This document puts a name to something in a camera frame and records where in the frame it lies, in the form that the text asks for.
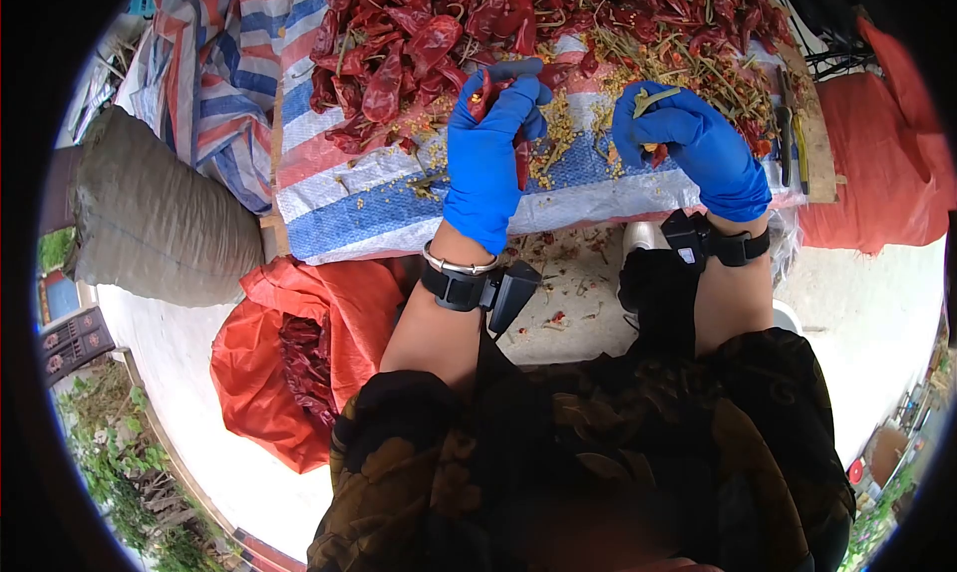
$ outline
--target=gray sack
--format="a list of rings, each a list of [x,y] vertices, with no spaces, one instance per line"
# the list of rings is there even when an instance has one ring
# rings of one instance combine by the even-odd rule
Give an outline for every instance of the gray sack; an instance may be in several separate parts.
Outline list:
[[[263,263],[256,217],[118,107],[83,138],[74,215],[74,278],[90,285],[180,306],[228,304]]]

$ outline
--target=blue rubber glove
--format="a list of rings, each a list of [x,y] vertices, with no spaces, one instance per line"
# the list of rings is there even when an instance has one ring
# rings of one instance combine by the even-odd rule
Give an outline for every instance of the blue rubber glove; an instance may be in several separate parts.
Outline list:
[[[615,103],[612,137],[621,159],[641,166],[642,144],[667,143],[668,155],[701,190],[701,203],[724,219],[755,220],[772,201],[765,170],[748,143],[720,112],[689,89],[653,103],[638,119],[641,88],[657,94],[671,86],[636,82]]]
[[[515,78],[499,95],[481,123],[469,114],[468,100],[481,88],[476,72],[462,87],[449,116],[451,189],[442,215],[462,235],[489,251],[505,248],[508,219],[519,207],[519,182],[512,140],[521,127],[526,140],[544,137],[538,106],[551,102],[551,90],[535,77],[541,59],[510,61],[488,67],[493,82]]]

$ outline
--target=red white blue striped tarp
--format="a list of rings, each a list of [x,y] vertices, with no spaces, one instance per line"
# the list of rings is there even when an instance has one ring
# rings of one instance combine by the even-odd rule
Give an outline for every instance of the red white blue striped tarp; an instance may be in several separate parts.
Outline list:
[[[308,57],[325,9],[325,0],[293,0],[286,20],[276,198],[290,248],[297,258],[313,265],[416,252],[435,233],[442,213],[441,202],[417,198],[406,189],[405,180],[422,177],[419,163],[401,151],[378,150],[349,168],[346,162],[352,157],[322,137],[324,130],[342,121],[341,110],[319,115],[309,108],[312,63]],[[560,39],[557,49],[559,61],[577,62],[584,54],[580,41],[571,37]],[[783,64],[763,52],[757,41],[752,42],[751,52],[768,66]],[[648,165],[625,167],[624,176],[613,180],[605,159],[593,149],[592,135],[592,104],[611,98],[602,95],[594,81],[580,76],[570,79],[567,88],[573,131],[582,135],[549,169],[554,180],[550,189],[529,181],[509,233],[636,219],[700,204],[697,186],[671,159],[654,171]],[[776,161],[776,153],[765,159],[775,195],[772,207],[800,203],[799,190],[780,186]],[[433,189],[444,196],[447,185],[435,183]]]
[[[137,58],[134,114],[179,159],[257,214],[272,207],[267,113],[293,0],[155,0]]]

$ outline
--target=orange bag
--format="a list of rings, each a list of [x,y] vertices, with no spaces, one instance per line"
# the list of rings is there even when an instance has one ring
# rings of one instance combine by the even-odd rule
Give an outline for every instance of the orange bag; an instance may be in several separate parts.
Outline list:
[[[311,267],[277,258],[240,280],[246,299],[212,342],[209,374],[223,422],[302,474],[329,459],[318,432],[289,390],[280,356],[283,314],[329,316],[332,393],[339,411],[379,369],[403,297],[389,268],[375,261]]]
[[[804,245],[877,254],[886,243],[927,245],[955,207],[951,151],[907,51],[865,19],[886,82],[854,73],[816,85],[831,140],[838,203],[801,207]]]

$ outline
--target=scissors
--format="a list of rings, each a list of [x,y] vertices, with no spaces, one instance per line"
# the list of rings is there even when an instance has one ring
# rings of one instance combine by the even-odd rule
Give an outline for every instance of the scissors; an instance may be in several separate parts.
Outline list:
[[[801,180],[801,192],[807,195],[810,188],[804,130],[801,126],[801,115],[797,111],[795,87],[792,85],[791,76],[782,66],[778,66],[778,82],[783,100],[781,106],[774,109],[774,114],[781,129],[781,184],[785,187],[791,186],[791,174],[794,171],[792,151],[797,143],[797,170]]]

